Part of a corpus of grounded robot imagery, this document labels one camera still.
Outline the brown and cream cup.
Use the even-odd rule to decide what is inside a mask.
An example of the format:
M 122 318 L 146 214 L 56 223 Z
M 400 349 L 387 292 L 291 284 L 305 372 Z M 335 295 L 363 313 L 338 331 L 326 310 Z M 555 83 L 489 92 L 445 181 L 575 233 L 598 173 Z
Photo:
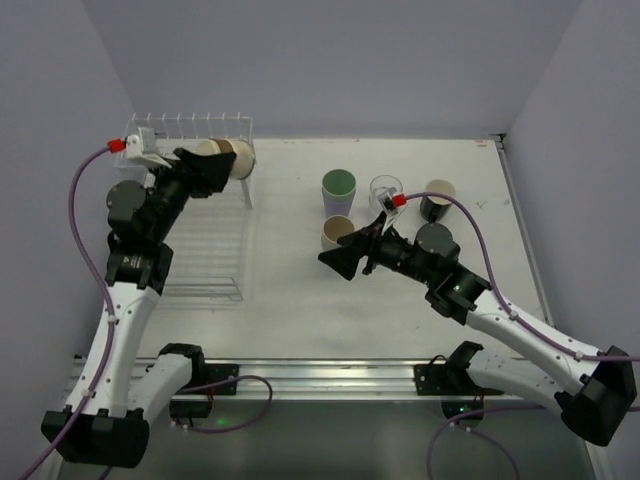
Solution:
M 233 153 L 235 160 L 231 167 L 230 177 L 236 180 L 249 178 L 256 165 L 255 150 L 245 140 L 206 139 L 198 143 L 194 152 L 201 156 Z

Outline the beige cup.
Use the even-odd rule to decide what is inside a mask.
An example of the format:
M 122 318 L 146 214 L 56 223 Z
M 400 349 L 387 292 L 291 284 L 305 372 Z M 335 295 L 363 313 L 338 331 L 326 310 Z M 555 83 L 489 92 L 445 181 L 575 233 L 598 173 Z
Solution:
M 355 230 L 352 221 L 343 215 L 333 215 L 328 217 L 321 230 L 322 250 L 332 250 L 339 247 L 338 240 L 353 233 Z

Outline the lavender cup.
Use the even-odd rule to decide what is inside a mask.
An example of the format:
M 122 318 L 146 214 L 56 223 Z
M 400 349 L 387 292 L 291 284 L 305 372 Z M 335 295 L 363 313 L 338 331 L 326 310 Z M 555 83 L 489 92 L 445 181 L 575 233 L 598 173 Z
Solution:
M 324 204 L 325 217 L 332 216 L 349 216 L 355 191 L 352 190 L 344 195 L 337 195 L 325 189 L 322 190 L 322 199 Z

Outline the clear faceted glass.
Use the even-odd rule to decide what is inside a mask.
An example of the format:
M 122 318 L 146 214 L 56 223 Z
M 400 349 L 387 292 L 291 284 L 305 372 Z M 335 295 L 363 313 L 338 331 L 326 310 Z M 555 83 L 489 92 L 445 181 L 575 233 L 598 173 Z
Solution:
M 401 193 L 403 191 L 403 184 L 395 176 L 379 175 L 372 179 L 369 189 L 369 206 L 371 212 L 377 215 L 382 210 L 379 197 L 385 194 L 393 196 L 396 193 Z

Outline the green cup shelf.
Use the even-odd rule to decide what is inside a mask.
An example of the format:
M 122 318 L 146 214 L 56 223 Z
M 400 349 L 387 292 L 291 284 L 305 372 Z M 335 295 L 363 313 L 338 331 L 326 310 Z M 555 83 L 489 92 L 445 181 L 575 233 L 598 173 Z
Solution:
M 330 198 L 345 200 L 356 191 L 356 178 L 348 170 L 333 169 L 322 178 L 322 191 Z

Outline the black mug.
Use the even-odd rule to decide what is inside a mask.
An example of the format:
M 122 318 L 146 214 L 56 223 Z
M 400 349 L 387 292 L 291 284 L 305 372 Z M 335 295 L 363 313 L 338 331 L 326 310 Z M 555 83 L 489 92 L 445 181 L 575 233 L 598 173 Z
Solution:
M 439 222 L 451 206 L 449 197 L 455 197 L 455 187 L 447 180 L 435 179 L 426 185 L 426 191 L 446 195 L 446 198 L 426 196 L 421 199 L 420 214 L 422 218 L 428 223 Z

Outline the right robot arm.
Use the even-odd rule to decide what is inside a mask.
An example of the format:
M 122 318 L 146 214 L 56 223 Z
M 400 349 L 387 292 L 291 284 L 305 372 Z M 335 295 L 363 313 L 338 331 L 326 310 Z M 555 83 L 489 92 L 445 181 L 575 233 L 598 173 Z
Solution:
M 489 335 L 523 358 L 492 358 L 480 347 L 450 355 L 451 381 L 499 390 L 559 414 L 577 436 L 608 445 L 637 397 L 631 356 L 602 350 L 519 312 L 497 287 L 464 267 L 443 225 L 425 224 L 409 241 L 376 221 L 339 240 L 318 259 L 346 280 L 382 266 L 426 286 L 426 301 L 444 318 Z

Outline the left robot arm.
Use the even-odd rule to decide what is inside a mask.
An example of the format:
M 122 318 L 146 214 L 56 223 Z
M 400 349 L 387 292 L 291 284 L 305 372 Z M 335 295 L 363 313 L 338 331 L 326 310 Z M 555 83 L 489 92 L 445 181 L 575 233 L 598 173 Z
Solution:
M 60 456 L 78 464 L 134 468 L 151 426 L 185 387 L 205 379 L 204 354 L 191 344 L 168 344 L 151 369 L 131 380 L 139 345 L 162 296 L 174 252 L 166 238 L 191 199 L 222 192 L 255 168 L 245 142 L 205 140 L 177 148 L 151 168 L 150 186 L 123 180 L 107 194 L 109 256 L 97 280 L 101 318 L 74 389 L 60 411 L 48 411 L 43 435 Z

